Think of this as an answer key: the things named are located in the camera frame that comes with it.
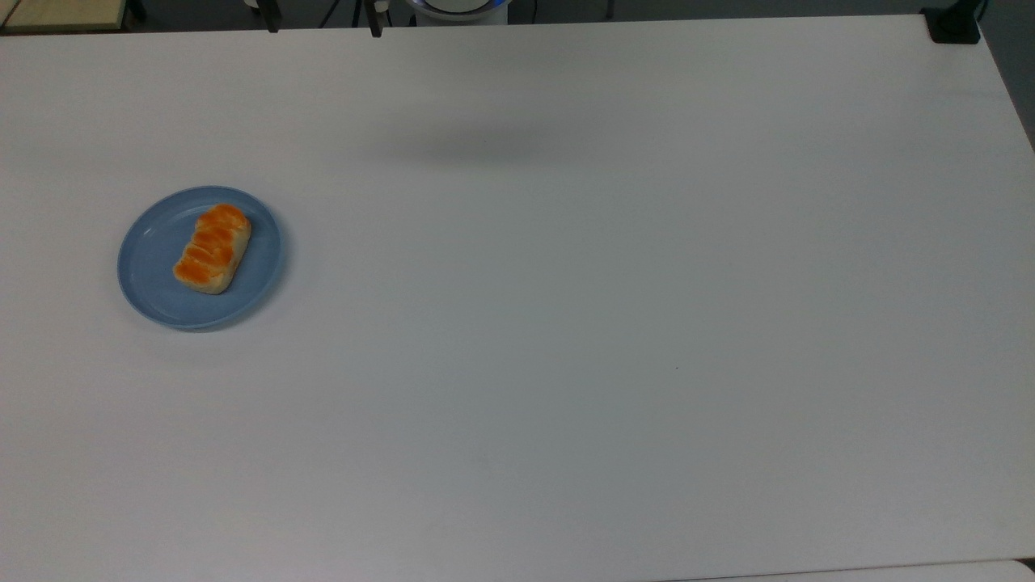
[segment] plate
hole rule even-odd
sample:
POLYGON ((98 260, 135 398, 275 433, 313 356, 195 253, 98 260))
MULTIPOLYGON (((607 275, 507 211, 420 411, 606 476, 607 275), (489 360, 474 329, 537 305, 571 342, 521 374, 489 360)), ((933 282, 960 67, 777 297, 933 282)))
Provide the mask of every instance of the plate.
POLYGON ((137 219, 119 250, 118 275, 122 294, 144 317, 177 329, 202 329, 254 308, 273 288, 283 266, 280 227, 265 204, 239 190, 199 186, 162 199, 137 219), (252 238, 230 287, 208 295, 184 287, 173 277, 173 265, 198 216, 220 202, 244 212, 252 238))

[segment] floor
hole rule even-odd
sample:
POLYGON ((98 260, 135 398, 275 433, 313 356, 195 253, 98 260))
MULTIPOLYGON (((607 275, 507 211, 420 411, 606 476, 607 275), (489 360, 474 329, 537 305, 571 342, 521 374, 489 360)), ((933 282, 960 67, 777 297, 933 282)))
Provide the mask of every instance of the floor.
MULTIPOLYGON (((339 0, 327 28, 351 26, 359 0, 339 0)), ((148 19, 135 31, 262 29, 262 19, 242 0, 143 0, 148 19)), ((317 28, 334 0, 279 0, 284 28, 317 28)), ((917 13, 951 0, 617 0, 616 21, 819 17, 917 13)), ((513 0, 510 24, 580 23, 604 20, 607 0, 513 0)), ((393 0, 390 13, 405 26, 413 10, 393 0)), ((1014 106, 1035 144, 1035 0, 992 0, 981 22, 1014 106)))

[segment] plate rim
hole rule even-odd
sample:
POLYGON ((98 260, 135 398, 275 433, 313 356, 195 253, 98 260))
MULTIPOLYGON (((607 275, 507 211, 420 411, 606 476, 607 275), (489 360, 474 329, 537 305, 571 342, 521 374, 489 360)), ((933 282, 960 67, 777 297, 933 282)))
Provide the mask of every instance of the plate rim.
POLYGON ((170 194, 170 195, 161 198, 160 200, 158 200, 158 201, 154 202, 153 204, 151 204, 150 206, 148 206, 147 209, 145 209, 143 212, 140 213, 139 216, 137 216, 137 220, 135 220, 132 222, 132 224, 129 225, 129 228, 126 230, 125 235, 122 236, 122 242, 121 242, 121 244, 119 244, 119 254, 118 254, 118 257, 117 257, 117 259, 115 261, 115 271, 116 271, 116 279, 119 282, 119 291, 122 292, 122 297, 125 298, 126 302, 129 303, 137 313, 139 313, 140 315, 144 316, 144 318, 148 319, 149 321, 153 321, 155 323, 158 323, 160 325, 165 325, 166 327, 171 327, 173 329, 181 329, 181 330, 205 329, 205 328, 208 328, 208 327, 214 327, 216 325, 225 324, 225 323, 228 323, 228 322, 233 321, 235 319, 238 319, 239 317, 241 317, 244 314, 246 314, 247 312, 249 312, 253 308, 257 307, 262 301, 262 299, 264 299, 269 294, 269 292, 273 289, 273 286, 276 285, 276 282, 279 281, 280 273, 282 273, 283 268, 284 268, 285 254, 286 254, 286 251, 285 251, 284 232, 283 232, 283 229, 280 228, 280 223, 277 222, 276 214, 273 213, 273 211, 269 208, 269 206, 266 205, 265 202, 263 202, 262 200, 259 200, 255 196, 253 196, 253 195, 250 195, 250 194, 248 194, 248 193, 246 193, 246 192, 244 192, 242 190, 238 190, 238 188, 235 188, 235 187, 232 187, 232 186, 225 186, 225 185, 218 185, 218 184, 197 185, 197 186, 190 186, 190 187, 178 191, 178 192, 174 192, 173 194, 170 194), (221 317, 219 317, 217 319, 213 319, 213 320, 209 320, 209 321, 204 321, 204 322, 201 322, 201 323, 174 323, 174 322, 164 321, 161 319, 157 319, 157 318, 151 317, 151 315, 149 315, 147 313, 144 313, 144 310, 142 310, 140 308, 140 305, 138 305, 134 301, 132 298, 130 298, 129 293, 126 292, 127 283, 125 281, 123 281, 123 277, 122 277, 123 269, 121 268, 121 266, 122 266, 122 264, 123 264, 124 261, 128 260, 127 257, 126 257, 126 253, 127 253, 126 245, 129 242, 129 235, 132 234, 132 232, 135 230, 137 230, 138 225, 140 225, 141 222, 144 220, 144 217, 147 216, 147 214, 149 212, 151 212, 154 208, 160 206, 161 204, 168 202, 169 200, 172 200, 172 199, 180 197, 180 196, 184 196, 184 195, 186 195, 186 194, 188 194, 188 193, 190 193, 193 191, 206 190, 206 188, 217 188, 217 190, 223 190, 223 191, 231 191, 231 192, 234 192, 236 194, 242 195, 245 198, 254 201, 257 205, 259 205, 263 210, 266 211, 266 213, 269 215, 270 220, 273 223, 273 231, 276 233, 276 239, 277 239, 277 242, 278 242, 276 257, 274 259, 275 264, 273 265, 273 269, 271 271, 271 274, 267 279, 267 281, 265 282, 265 284, 263 285, 262 289, 255 295, 255 297, 253 297, 250 300, 246 301, 240 308, 238 308, 238 309, 232 311, 231 313, 229 313, 227 315, 224 315, 224 316, 221 316, 221 317))

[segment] bread roll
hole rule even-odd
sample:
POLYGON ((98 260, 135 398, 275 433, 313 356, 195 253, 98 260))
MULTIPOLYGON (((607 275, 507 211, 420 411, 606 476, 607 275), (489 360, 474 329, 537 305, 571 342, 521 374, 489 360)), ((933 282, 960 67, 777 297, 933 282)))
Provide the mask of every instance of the bread roll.
POLYGON ((195 291, 223 293, 234 278, 250 236, 252 223, 239 208, 216 204, 198 217, 194 236, 173 267, 173 275, 195 291))

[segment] tabletop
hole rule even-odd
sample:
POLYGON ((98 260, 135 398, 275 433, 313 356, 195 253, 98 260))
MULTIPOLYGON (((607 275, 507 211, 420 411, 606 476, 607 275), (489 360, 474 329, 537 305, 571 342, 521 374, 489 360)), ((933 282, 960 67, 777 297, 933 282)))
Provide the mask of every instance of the tabletop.
POLYGON ((1035 155, 919 16, 0 38, 0 579, 1035 555, 1035 155), (134 221, 288 257, 210 332, 134 221))

